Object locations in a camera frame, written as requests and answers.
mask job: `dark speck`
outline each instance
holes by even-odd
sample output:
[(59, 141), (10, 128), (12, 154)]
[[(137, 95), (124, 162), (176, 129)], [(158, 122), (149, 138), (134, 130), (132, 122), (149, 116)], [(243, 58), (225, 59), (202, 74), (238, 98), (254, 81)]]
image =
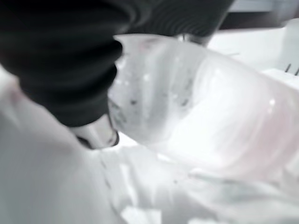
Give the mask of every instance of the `dark speck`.
[(188, 104), (189, 100), (188, 99), (185, 99), (183, 102), (182, 102), (182, 106), (186, 106)]
[(110, 185), (110, 183), (108, 182), (107, 179), (105, 179), (105, 184), (106, 184), (106, 186), (107, 186), (109, 189), (111, 189), (111, 185)]
[(137, 104), (137, 100), (131, 100), (131, 105), (136, 105)]

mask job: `ribbed black hose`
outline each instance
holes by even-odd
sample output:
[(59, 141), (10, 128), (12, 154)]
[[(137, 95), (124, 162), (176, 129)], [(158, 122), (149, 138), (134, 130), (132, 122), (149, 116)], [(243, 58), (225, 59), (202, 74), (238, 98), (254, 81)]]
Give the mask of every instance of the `ribbed black hose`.
[(163, 0), (151, 18), (130, 33), (164, 36), (189, 34), (206, 45), (220, 26), (234, 0)]
[(82, 126), (107, 113), (122, 46), (113, 35), (147, 19), (148, 0), (0, 2), (0, 63), (61, 123)]

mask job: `clear plastic container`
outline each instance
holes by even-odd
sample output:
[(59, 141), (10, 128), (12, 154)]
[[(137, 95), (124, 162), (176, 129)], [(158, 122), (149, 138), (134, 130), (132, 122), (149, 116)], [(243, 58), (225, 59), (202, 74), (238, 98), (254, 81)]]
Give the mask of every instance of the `clear plastic container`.
[(268, 180), (297, 153), (299, 95), (199, 45), (125, 35), (111, 88), (115, 126), (203, 173)]

